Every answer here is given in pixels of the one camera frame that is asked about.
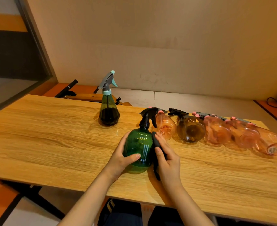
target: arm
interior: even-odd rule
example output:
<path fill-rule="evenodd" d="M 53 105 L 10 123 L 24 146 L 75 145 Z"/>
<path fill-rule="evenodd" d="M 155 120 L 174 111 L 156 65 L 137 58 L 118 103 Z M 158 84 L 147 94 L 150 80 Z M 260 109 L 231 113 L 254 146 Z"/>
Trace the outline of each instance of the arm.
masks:
<path fill-rule="evenodd" d="M 161 149 L 159 147 L 155 148 L 159 175 L 163 187 L 173 201 L 183 223 L 186 226 L 214 226 L 182 186 L 180 179 L 180 157 L 158 132 L 155 138 L 167 154 L 167 160 L 165 160 Z"/>
<path fill-rule="evenodd" d="M 141 157 L 140 154 L 134 154 L 125 158 L 122 155 L 129 133 L 127 132 L 122 137 L 107 165 L 58 226 L 87 226 L 93 224 L 111 184 L 119 178 L 126 166 Z"/>

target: teal spray bottle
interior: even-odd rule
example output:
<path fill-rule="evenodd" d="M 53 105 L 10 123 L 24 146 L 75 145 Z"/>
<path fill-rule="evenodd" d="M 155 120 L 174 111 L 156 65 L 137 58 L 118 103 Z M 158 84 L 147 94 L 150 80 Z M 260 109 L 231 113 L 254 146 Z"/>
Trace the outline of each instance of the teal spray bottle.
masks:
<path fill-rule="evenodd" d="M 114 81 L 114 70 L 109 72 L 100 83 L 98 89 L 103 89 L 103 98 L 100 109 L 100 121 L 105 125 L 114 125 L 120 118 L 120 113 L 111 95 L 110 84 L 117 86 Z"/>
<path fill-rule="evenodd" d="M 150 119 L 153 126 L 156 128 L 156 114 L 158 108 L 147 108 L 140 112 L 142 120 L 140 121 L 139 128 L 134 129 L 129 133 L 124 146 L 124 157 L 132 154 L 141 154 L 141 157 L 136 162 L 132 163 L 128 168 L 128 172 L 138 174 L 146 171 L 151 166 L 150 151 L 153 146 L 153 137 L 151 132 L 148 131 L 150 127 Z"/>

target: pants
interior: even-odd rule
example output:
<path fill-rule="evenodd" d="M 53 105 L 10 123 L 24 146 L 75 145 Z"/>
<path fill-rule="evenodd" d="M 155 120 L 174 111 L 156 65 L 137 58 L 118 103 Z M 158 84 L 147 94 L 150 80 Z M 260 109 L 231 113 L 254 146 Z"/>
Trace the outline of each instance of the pants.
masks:
<path fill-rule="evenodd" d="M 143 226 L 140 203 L 109 199 L 101 211 L 98 226 Z M 182 226 L 176 209 L 156 206 L 148 226 Z"/>

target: hand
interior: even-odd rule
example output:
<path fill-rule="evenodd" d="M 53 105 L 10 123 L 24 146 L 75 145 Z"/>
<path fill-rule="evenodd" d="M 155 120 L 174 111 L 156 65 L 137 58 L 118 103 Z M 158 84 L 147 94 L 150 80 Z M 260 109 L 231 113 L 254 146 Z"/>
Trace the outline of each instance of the hand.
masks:
<path fill-rule="evenodd" d="M 124 145 L 126 142 L 126 139 L 129 135 L 130 131 L 127 132 L 120 140 L 117 148 L 112 153 L 111 158 L 109 159 L 106 166 L 103 168 L 102 172 L 105 174 L 109 179 L 110 182 L 113 183 L 115 180 L 117 180 L 123 170 L 131 163 L 137 161 L 141 155 L 140 154 L 133 154 L 127 157 L 123 156 L 124 151 Z"/>
<path fill-rule="evenodd" d="M 156 132 L 155 138 L 159 141 L 163 151 L 167 154 L 166 160 L 162 150 L 159 147 L 155 148 L 160 180 L 163 183 L 163 187 L 170 194 L 175 191 L 175 189 L 182 187 L 180 180 L 180 157 L 173 151 L 159 132 Z"/>

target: wooden table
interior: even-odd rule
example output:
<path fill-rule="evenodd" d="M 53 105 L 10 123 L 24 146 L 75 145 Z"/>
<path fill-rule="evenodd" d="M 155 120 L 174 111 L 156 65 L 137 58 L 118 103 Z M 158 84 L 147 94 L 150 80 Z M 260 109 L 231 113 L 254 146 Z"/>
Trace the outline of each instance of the wooden table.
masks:
<path fill-rule="evenodd" d="M 0 111 L 0 178 L 84 191 L 142 108 L 118 106 L 119 122 L 99 124 L 99 103 L 26 95 Z M 265 127 L 260 121 L 253 121 Z M 277 157 L 233 145 L 169 144 L 181 156 L 185 189 L 208 213 L 277 223 Z M 171 205 L 152 168 L 125 173 L 108 196 Z"/>

